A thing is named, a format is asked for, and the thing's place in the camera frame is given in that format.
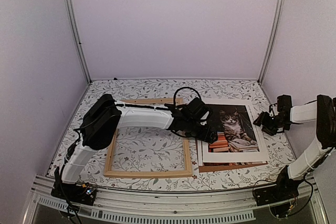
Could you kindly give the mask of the cat photo white border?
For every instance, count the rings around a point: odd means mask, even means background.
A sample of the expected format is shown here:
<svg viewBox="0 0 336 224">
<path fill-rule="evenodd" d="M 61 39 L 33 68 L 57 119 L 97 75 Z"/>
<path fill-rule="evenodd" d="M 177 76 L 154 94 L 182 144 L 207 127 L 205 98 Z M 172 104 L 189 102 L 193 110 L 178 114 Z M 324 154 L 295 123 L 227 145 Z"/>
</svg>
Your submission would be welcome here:
<svg viewBox="0 0 336 224">
<path fill-rule="evenodd" d="M 217 141 L 202 144 L 204 163 L 266 163 L 270 160 L 253 104 L 242 99 L 203 100 L 213 114 L 207 123 L 217 131 Z"/>
</svg>

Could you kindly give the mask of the light wooden picture frame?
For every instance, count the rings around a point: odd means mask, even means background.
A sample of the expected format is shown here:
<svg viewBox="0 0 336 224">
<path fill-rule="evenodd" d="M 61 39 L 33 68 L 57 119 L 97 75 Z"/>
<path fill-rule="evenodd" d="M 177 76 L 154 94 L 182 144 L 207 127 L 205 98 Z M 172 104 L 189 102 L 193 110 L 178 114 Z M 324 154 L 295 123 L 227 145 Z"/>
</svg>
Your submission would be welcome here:
<svg viewBox="0 0 336 224">
<path fill-rule="evenodd" d="M 156 127 L 117 128 L 108 147 L 108 178 L 180 178 L 193 175 L 189 140 Z"/>
</svg>

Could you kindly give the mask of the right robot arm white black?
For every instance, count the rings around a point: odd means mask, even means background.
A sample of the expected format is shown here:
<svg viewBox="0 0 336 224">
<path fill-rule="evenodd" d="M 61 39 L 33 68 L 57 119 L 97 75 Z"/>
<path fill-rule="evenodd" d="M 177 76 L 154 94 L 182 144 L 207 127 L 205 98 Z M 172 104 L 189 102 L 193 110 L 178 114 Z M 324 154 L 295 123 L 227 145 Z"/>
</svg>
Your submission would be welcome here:
<svg viewBox="0 0 336 224">
<path fill-rule="evenodd" d="M 291 184 L 301 183 L 335 150 L 335 99 L 319 94 L 303 105 L 293 105 L 291 96 L 283 94 L 268 111 L 259 114 L 254 125 L 271 136 L 289 131 L 292 126 L 302 126 L 310 131 L 292 134 L 301 140 L 311 136 L 312 140 L 300 156 L 277 175 L 277 185 L 272 188 L 271 196 L 282 201 L 291 194 Z"/>
</svg>

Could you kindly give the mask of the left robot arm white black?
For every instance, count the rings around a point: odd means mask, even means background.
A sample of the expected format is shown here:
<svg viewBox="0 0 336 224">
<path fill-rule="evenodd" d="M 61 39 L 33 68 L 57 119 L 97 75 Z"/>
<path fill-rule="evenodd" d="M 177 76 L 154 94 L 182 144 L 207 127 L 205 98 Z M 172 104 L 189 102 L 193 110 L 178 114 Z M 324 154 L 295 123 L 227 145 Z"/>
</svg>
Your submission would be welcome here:
<svg viewBox="0 0 336 224">
<path fill-rule="evenodd" d="M 80 173 L 97 151 L 111 144 L 117 129 L 154 127 L 212 144 L 218 139 L 217 131 L 207 124 L 212 113 L 201 97 L 181 105 L 176 101 L 163 105 L 141 105 L 117 101 L 112 95 L 104 94 L 74 130 L 78 137 L 68 147 L 63 165 L 54 172 L 55 180 L 60 182 L 58 192 L 67 200 L 77 197 L 78 188 L 74 184 Z"/>
</svg>

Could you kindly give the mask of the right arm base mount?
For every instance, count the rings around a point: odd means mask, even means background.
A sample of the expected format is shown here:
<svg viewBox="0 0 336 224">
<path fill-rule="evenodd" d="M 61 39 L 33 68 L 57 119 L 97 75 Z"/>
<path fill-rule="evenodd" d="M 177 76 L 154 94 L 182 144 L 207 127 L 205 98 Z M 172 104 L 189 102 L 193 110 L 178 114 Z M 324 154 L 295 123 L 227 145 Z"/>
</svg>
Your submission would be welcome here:
<svg viewBox="0 0 336 224">
<path fill-rule="evenodd" d="M 289 175 L 280 173 L 274 185 L 253 189 L 253 197 L 257 206 L 273 204 L 283 200 L 288 200 L 299 196 L 298 187 L 303 180 L 293 180 Z"/>
</svg>

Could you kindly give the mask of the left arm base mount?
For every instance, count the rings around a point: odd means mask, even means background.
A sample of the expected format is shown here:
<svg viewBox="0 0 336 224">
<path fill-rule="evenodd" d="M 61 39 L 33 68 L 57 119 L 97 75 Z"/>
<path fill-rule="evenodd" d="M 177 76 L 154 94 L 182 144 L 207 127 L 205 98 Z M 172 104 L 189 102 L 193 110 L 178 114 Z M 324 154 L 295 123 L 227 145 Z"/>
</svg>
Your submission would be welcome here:
<svg viewBox="0 0 336 224">
<path fill-rule="evenodd" d="M 77 185 L 55 182 L 51 195 L 56 198 L 67 199 L 70 202 L 93 206 L 97 195 L 97 188 L 88 183 Z"/>
</svg>

